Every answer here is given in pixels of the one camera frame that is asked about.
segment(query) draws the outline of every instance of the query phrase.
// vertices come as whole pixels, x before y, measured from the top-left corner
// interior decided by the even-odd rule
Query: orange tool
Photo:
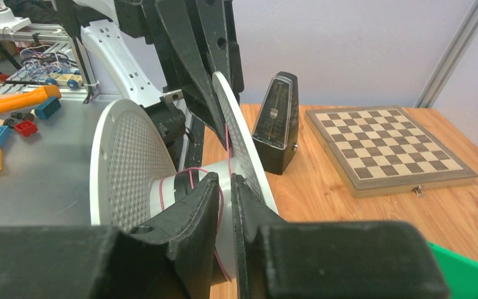
[[[31,92],[19,93],[0,100],[0,113],[39,105],[48,97],[61,98],[61,93],[56,85],[44,85]]]

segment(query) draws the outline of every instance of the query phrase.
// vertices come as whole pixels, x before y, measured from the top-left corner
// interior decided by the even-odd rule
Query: wooden table
[[[287,221],[354,221],[389,219],[415,225],[424,236],[447,249],[478,261],[478,178],[463,187],[414,193],[353,198],[305,122],[300,106],[299,149],[282,176],[266,173],[279,214]],[[242,105],[252,130],[260,105]],[[478,148],[433,109],[406,108],[415,120],[478,173]],[[226,152],[210,130],[205,132],[203,165],[226,159]],[[212,287],[211,298],[236,298],[235,281]]]

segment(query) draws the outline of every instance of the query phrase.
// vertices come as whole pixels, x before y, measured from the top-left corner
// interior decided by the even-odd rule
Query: green container edge
[[[453,299],[478,299],[478,262],[429,242]]]

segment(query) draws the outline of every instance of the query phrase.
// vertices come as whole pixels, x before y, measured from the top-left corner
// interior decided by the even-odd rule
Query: dark brown square
[[[332,127],[332,126],[336,126],[336,125],[332,122],[332,120],[322,120],[322,124],[323,124],[323,126],[326,127],[326,128],[330,128],[330,127]]]
[[[396,171],[396,169],[391,166],[391,165],[386,165],[386,166],[381,166],[380,168],[382,168],[382,171],[387,175],[387,176],[396,176],[398,175],[398,172]]]
[[[356,152],[353,149],[345,149],[345,150],[343,149],[342,153],[344,154],[344,156],[347,159],[358,158],[358,155],[356,154]]]
[[[384,130],[394,130],[395,129],[395,127],[390,123],[382,123],[380,125],[382,126],[382,128],[384,128]]]
[[[360,129],[362,129],[362,131],[364,131],[364,132],[374,131],[373,128],[371,128],[370,125],[361,125],[361,126],[360,126]]]
[[[440,161],[430,161],[429,163],[438,171],[448,170],[448,167]]]
[[[382,152],[378,148],[366,148],[366,150],[373,157],[382,155]]]
[[[374,119],[374,118],[364,118],[363,120],[367,121],[367,123],[369,125],[374,125],[374,124],[378,123],[377,120]]]
[[[404,137],[393,137],[393,139],[398,142],[399,145],[408,145],[410,142]]]
[[[340,130],[341,133],[353,133],[348,126],[339,126],[338,130]]]
[[[435,157],[437,157],[437,159],[439,160],[447,160],[449,159],[450,157],[443,151],[432,151],[431,152],[432,154],[435,155]]]
[[[362,118],[362,116],[358,112],[349,112],[349,116],[352,118]]]
[[[426,135],[419,135],[417,136],[417,139],[419,139],[419,141],[422,143],[431,142],[431,140]]]
[[[355,168],[354,170],[360,179],[369,179],[373,177],[373,175],[369,172],[369,169],[365,167]]]
[[[406,129],[398,130],[398,132],[399,132],[400,134],[402,134],[402,136],[404,136],[404,137],[413,136],[413,134],[411,134],[411,132],[410,132],[409,130],[406,130]]]
[[[358,140],[351,140],[349,141],[349,144],[351,145],[351,148],[363,148],[363,144]]]
[[[423,173],[424,171],[417,163],[408,163],[406,167],[411,171],[411,173]]]
[[[419,153],[411,153],[411,154],[409,154],[409,156],[410,156],[411,159],[413,159],[413,161],[415,161],[415,162],[424,162],[424,161],[426,161],[426,158],[422,157],[422,155],[419,154]]]
[[[371,139],[376,146],[386,146],[386,141],[383,139]]]
[[[406,122],[403,122],[403,123],[401,123],[401,124],[402,124],[402,125],[404,126],[404,128],[406,128],[406,129],[415,129],[415,128],[416,128],[416,126],[415,126],[414,124],[408,123],[407,121],[406,121]]]
[[[406,151],[400,145],[393,145],[389,147],[395,154],[405,154]]]
[[[402,113],[400,113],[400,111],[395,110],[395,109],[388,110],[388,112],[391,113],[391,115],[393,115],[393,116],[402,115]]]
[[[390,123],[398,123],[398,120],[394,116],[386,116],[385,119]]]
[[[395,155],[384,156],[384,157],[389,161],[389,163],[391,163],[391,165],[402,164],[402,161],[400,161],[400,159]]]
[[[422,143],[414,144],[413,147],[419,152],[429,151]]]
[[[373,159],[373,157],[365,157],[361,158],[361,160],[366,167],[378,166],[377,162]]]
[[[369,140],[371,138],[369,138],[369,136],[367,136],[366,133],[355,133],[355,136],[356,138],[358,138],[358,140]]]
[[[345,122],[345,125],[347,126],[355,126],[356,125],[356,121],[354,120],[344,120]]]
[[[327,115],[329,116],[329,118],[331,120],[341,120],[342,119],[340,117],[340,115],[338,115],[338,113],[327,113]]]
[[[378,131],[377,134],[378,134],[381,138],[391,138],[391,135],[389,135],[389,133],[387,133],[387,131]]]
[[[336,142],[347,141],[343,134],[333,134],[331,135],[332,139]]]

